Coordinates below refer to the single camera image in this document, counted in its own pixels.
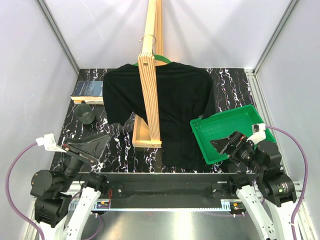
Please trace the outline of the black t shirt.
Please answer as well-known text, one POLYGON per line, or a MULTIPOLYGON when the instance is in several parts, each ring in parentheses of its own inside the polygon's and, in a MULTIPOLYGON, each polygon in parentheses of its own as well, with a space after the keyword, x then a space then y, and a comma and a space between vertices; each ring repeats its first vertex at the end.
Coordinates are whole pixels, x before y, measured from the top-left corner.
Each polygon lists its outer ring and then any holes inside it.
MULTIPOLYGON (((202 68, 171 62, 156 67, 162 162, 198 171, 203 155, 190 122, 216 112, 214 83, 202 68)), ((132 113, 147 120, 139 69, 125 64, 106 73, 103 105, 110 124, 124 125, 132 113)))

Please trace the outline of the green clothes hanger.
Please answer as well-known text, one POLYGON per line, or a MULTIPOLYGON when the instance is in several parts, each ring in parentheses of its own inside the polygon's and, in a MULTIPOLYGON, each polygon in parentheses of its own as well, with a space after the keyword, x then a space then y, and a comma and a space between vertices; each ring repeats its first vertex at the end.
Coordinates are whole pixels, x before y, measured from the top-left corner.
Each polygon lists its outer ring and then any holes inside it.
MULTIPOLYGON (((151 34, 144 35, 139 40, 139 42, 143 42, 145 36, 152 36, 154 38, 154 43, 152 44, 152 47, 153 47, 157 42, 157 39, 156 39, 156 37, 154 35, 151 35, 151 34)), ((160 62, 165 63, 165 64, 170 64, 171 63, 171 61, 167 57, 165 57, 163 55, 154 54, 153 50, 152 50, 152 54, 154 56, 155 61, 160 61, 160 62)))

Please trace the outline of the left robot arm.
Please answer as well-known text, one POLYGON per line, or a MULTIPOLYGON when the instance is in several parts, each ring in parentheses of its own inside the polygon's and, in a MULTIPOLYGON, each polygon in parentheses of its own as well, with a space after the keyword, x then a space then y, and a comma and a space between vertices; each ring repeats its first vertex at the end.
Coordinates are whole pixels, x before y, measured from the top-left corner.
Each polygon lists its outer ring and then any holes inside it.
POLYGON ((108 193, 105 175, 91 172, 81 186, 79 202, 67 219, 72 196, 67 192, 85 163, 96 164, 110 141, 106 133, 97 133, 79 139, 66 139, 58 146, 53 133, 37 138, 38 146, 45 150, 65 154, 61 170, 39 170, 31 179, 30 194, 36 198, 34 219, 44 240, 79 240, 98 198, 108 193))

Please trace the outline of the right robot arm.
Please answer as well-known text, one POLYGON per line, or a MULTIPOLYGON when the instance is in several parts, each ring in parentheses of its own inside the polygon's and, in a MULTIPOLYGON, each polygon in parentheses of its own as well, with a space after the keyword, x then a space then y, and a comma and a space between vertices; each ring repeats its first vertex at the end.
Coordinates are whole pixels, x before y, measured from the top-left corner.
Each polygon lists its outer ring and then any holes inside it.
POLYGON ((220 155, 226 154, 234 162, 244 163, 254 174, 229 177, 227 192, 239 198, 262 240, 297 240, 291 218, 296 207, 295 185, 281 170, 282 155, 276 143, 266 140, 265 130, 256 130, 250 137, 239 131, 210 144, 220 155))

